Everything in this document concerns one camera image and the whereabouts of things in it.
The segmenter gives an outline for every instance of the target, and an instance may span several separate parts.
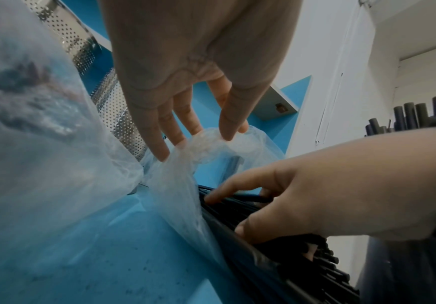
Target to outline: metal strainer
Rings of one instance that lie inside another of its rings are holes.
[[[133,124],[114,69],[91,93],[91,99],[108,130],[140,161],[147,147]]]
[[[53,36],[73,60],[80,75],[91,66],[101,47],[93,35],[59,0],[23,0],[48,25]]]

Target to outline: blue table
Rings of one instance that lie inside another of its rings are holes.
[[[140,186],[0,263],[0,303],[186,303],[205,279],[222,303],[251,302],[150,210]]]

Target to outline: fingernail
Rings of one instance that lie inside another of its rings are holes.
[[[239,235],[240,237],[244,238],[244,227],[243,225],[238,225],[236,229],[234,229],[234,232]]]

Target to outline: human hand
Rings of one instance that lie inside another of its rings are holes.
[[[250,243],[306,233],[426,238],[436,229],[436,128],[373,136],[251,169],[205,201],[259,187],[275,199],[236,228]]]
[[[266,92],[284,59],[301,0],[100,0],[113,60],[133,121],[161,161],[202,130],[192,85],[207,81],[226,140]]]

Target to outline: hand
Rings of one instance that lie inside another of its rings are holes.
[[[236,228],[251,243],[305,233],[426,238],[436,229],[436,128],[373,136],[251,169],[205,200],[258,187],[275,199]]]
[[[284,59],[301,0],[100,0],[130,114],[153,154],[202,130],[192,85],[207,81],[231,140],[266,92]]]

